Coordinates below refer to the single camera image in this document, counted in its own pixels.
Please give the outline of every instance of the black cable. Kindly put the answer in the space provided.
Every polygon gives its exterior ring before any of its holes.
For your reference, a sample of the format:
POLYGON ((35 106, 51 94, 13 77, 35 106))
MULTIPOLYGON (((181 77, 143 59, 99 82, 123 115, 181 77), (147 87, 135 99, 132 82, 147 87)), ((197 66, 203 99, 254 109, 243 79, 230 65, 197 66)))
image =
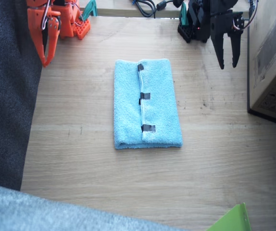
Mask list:
POLYGON ((154 4, 154 2, 153 2, 152 0, 136 0, 136 1, 135 1, 135 4, 136 4, 136 6, 138 7, 140 13, 141 13, 144 17, 150 18, 150 17, 152 17, 152 16, 154 15, 154 18, 155 18, 155 13, 156 13, 157 9, 156 9, 156 6, 155 6, 155 4, 154 4), (148 5, 148 6, 151 8, 151 13, 148 13, 148 12, 144 11, 144 10, 141 8, 139 2, 148 5))
POLYGON ((164 9, 166 7, 166 4, 169 2, 173 2, 173 0, 168 0, 168 1, 163 0, 162 2, 157 4, 157 6, 155 6, 155 4, 152 0, 134 0, 133 1, 133 3, 135 3, 137 5, 140 13, 146 18, 150 18, 152 16, 154 16, 154 18, 155 18, 155 13, 157 11, 161 11, 162 9, 164 9), (151 12, 149 13, 149 12, 146 12, 145 10, 143 10, 142 7, 140 6, 140 3, 148 5, 151 8, 151 12))

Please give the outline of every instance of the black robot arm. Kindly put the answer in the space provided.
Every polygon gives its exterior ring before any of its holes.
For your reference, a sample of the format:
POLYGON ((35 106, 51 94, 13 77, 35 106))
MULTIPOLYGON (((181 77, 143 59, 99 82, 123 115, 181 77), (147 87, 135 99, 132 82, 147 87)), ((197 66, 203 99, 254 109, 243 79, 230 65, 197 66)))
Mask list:
POLYGON ((240 38, 243 33, 243 12, 234 13, 231 8, 238 0, 190 0, 188 10, 183 0, 174 0, 175 6, 182 5, 178 32, 186 42, 191 39, 206 42, 209 37, 214 45, 221 69, 224 69, 224 34, 231 39, 232 65, 236 67, 240 55, 240 38))

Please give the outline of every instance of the green object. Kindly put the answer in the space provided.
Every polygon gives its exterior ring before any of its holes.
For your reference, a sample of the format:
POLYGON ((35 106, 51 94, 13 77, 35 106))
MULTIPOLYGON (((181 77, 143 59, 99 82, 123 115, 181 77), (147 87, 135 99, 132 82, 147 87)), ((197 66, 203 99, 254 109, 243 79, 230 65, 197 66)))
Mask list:
POLYGON ((234 206, 207 231, 251 231, 245 203, 234 206))
POLYGON ((82 18, 86 21, 91 16, 98 16, 98 9, 96 8, 95 0, 90 0, 86 5, 84 12, 82 13, 82 18))
POLYGON ((189 25, 187 14, 186 14, 186 4, 184 2, 182 3, 179 19, 181 21, 182 26, 188 26, 189 25))

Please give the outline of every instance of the teal clip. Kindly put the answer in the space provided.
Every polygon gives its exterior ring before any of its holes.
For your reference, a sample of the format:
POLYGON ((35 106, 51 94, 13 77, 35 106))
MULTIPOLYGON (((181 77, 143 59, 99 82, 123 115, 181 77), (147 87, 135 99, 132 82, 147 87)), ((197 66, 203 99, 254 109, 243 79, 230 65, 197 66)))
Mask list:
POLYGON ((86 21, 91 16, 98 16, 98 9, 96 8, 95 0, 90 0, 82 13, 82 18, 86 21))
POLYGON ((187 14, 186 14, 186 4, 184 2, 182 3, 179 19, 181 21, 182 26, 188 26, 189 25, 187 14))

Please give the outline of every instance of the cardboard box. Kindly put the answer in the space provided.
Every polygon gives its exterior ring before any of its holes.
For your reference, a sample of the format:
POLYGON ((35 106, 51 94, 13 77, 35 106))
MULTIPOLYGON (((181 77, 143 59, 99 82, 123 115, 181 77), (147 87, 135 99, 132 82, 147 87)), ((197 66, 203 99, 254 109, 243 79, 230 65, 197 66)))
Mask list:
POLYGON ((276 1, 260 0, 248 30, 248 112, 276 122, 276 1))

